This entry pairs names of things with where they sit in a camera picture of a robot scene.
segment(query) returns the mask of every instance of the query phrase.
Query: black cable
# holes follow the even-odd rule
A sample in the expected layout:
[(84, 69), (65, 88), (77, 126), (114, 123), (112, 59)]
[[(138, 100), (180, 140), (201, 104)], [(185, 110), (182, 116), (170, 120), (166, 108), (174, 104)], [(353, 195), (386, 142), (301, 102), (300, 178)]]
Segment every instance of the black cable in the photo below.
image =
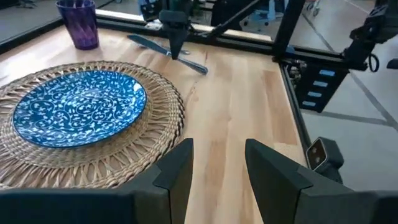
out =
[[(376, 63), (376, 67), (373, 67), (372, 58), (374, 59), (374, 61)], [(369, 64), (369, 69), (371, 72), (377, 72), (380, 67), (380, 60), (375, 54), (371, 53), (368, 57), (368, 64)]]

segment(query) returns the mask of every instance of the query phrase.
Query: gray floor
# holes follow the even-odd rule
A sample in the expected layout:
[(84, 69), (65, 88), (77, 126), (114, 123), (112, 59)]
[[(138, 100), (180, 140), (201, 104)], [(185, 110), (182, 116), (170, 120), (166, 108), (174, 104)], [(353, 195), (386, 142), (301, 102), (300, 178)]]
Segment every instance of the gray floor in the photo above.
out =
[[(37, 9), (0, 11), (0, 21), (6, 21), (6, 32), (0, 32), (0, 41), (57, 16), (52, 2), (40, 3), (43, 6)], [(317, 17), (303, 11), (291, 44), (341, 52), (351, 43), (349, 32), (363, 24), (373, 4), (370, 0), (321, 0)], [(139, 13), (135, 0), (111, 3), (103, 9)], [(21, 20), (21, 14), (28, 19)], [(209, 24), (210, 15), (195, 20)], [(279, 24), (276, 21), (266, 27), (250, 23), (244, 29), (258, 32), (260, 27), (260, 33), (275, 37)], [(398, 38), (378, 45), (374, 53), (380, 58), (380, 71), (352, 72), (323, 113), (302, 112), (312, 140), (323, 136), (336, 140), (340, 146), (346, 161), (340, 170), (345, 185), (356, 190), (397, 190), (398, 171), (394, 167), (398, 161), (398, 76), (385, 67), (390, 58), (398, 57)]]

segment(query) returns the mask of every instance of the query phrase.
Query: knife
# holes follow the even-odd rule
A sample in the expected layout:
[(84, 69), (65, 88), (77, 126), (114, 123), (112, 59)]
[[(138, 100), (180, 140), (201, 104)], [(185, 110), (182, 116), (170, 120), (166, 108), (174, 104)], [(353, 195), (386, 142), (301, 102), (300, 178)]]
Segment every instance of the knife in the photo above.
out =
[[(130, 40), (134, 41), (137, 44), (141, 44), (149, 49), (155, 50), (156, 52), (159, 52), (161, 54), (164, 54), (166, 56), (171, 57), (171, 52), (169, 52), (167, 49), (163, 48), (162, 46), (160, 46), (159, 44), (156, 44), (155, 42), (148, 40), (145, 37), (141, 37), (139, 35), (136, 34), (132, 34), (132, 35), (128, 35), (127, 36)], [(199, 65), (195, 62), (191, 62), (189, 60), (186, 60), (184, 58), (177, 58), (177, 61), (183, 63), (184, 65), (194, 69), (195, 71), (201, 73), (202, 75), (206, 75), (208, 69), (202, 65)]]

